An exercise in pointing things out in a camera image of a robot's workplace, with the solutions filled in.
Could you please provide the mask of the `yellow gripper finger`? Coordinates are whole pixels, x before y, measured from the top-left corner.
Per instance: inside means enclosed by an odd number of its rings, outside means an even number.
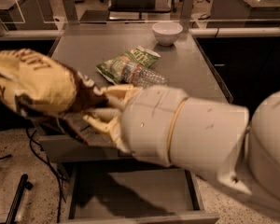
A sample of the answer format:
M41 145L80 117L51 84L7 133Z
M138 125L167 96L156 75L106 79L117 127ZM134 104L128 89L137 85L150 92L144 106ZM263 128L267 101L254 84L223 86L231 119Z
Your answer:
M108 100L109 107L123 110L126 104L142 89L142 87L135 87L132 84L120 84L103 87L102 92Z
M131 149L121 137L120 116L121 111L119 109L108 107L89 109L83 114L83 119L96 131L109 138L108 146L130 154Z

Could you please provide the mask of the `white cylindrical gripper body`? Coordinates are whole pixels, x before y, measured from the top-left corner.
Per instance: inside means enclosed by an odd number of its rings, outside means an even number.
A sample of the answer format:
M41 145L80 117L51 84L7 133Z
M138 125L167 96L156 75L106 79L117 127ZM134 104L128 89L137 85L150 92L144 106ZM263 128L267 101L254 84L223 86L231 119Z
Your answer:
M189 96L181 89L152 86L138 92L120 117L124 144L139 161L171 165L169 144L175 120Z

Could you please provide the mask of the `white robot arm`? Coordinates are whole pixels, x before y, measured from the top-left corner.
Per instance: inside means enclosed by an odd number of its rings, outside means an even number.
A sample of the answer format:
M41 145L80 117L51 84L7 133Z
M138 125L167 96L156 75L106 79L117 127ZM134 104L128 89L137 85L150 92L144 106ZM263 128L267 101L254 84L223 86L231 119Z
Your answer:
M244 106L191 97L183 90L119 85L108 106L84 119L139 161L176 166L280 221L280 91L249 113Z

